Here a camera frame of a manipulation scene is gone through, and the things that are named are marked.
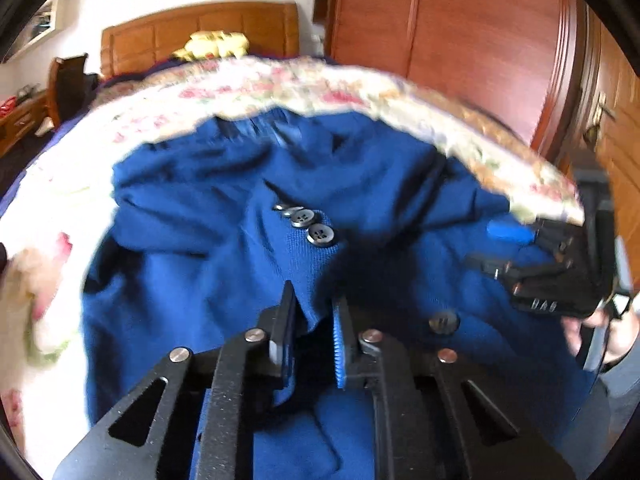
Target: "triangular hole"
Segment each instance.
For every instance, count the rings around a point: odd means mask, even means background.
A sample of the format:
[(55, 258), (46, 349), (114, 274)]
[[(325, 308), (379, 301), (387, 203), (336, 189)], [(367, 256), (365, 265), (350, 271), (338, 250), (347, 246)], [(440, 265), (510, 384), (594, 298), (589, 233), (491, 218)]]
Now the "triangular hole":
[(518, 436), (518, 428), (473, 381), (463, 383), (462, 391), (485, 446), (495, 446)]
[(153, 381), (111, 425), (109, 435), (132, 446), (144, 446), (165, 386), (165, 378)]

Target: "floor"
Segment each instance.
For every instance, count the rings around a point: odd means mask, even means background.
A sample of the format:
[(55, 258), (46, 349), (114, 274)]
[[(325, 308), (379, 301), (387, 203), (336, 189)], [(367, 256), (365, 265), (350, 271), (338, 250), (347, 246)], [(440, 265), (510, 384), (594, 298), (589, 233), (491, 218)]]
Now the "floor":
[(52, 130), (42, 137), (27, 134), (0, 158), (0, 196), (4, 196), (15, 178), (40, 153), (52, 136)]

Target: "headboard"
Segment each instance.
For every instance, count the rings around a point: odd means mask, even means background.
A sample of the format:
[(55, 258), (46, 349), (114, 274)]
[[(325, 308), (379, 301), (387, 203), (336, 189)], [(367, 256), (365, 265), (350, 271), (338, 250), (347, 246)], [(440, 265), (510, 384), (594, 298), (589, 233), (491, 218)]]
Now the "headboard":
[(242, 32), (250, 54), (297, 56), (298, 8), (293, 2), (215, 2), (156, 12), (102, 32), (100, 68), (105, 78), (141, 72), (184, 47), (199, 30)]

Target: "wooden chair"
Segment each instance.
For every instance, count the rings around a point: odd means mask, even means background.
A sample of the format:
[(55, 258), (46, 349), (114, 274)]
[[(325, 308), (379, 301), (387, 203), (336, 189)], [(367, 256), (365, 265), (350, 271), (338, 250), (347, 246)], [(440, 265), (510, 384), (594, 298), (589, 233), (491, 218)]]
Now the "wooden chair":
[(85, 98), (84, 64), (88, 54), (62, 59), (56, 57), (49, 69), (47, 108), (55, 128), (73, 118)]

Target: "silver screw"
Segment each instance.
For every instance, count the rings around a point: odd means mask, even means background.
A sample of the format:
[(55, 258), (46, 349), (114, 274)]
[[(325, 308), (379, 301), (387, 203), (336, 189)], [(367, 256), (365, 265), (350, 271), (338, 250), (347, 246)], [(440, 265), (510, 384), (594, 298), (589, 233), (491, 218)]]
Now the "silver screw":
[(382, 341), (382, 332), (380, 330), (376, 330), (375, 328), (370, 328), (369, 330), (365, 330), (362, 333), (362, 340), (365, 343), (379, 343)]
[(450, 365), (458, 360), (458, 354), (456, 354), (456, 351), (451, 348), (443, 348), (438, 351), (438, 359), (441, 363)]
[(264, 339), (264, 330), (261, 328), (252, 328), (244, 333), (244, 339), (249, 343), (255, 343)]
[(174, 363), (181, 363), (188, 357), (189, 357), (189, 351), (182, 346), (178, 346), (178, 348), (174, 348), (173, 350), (171, 350), (171, 353), (169, 354), (169, 359), (171, 359), (171, 361), (173, 361)]

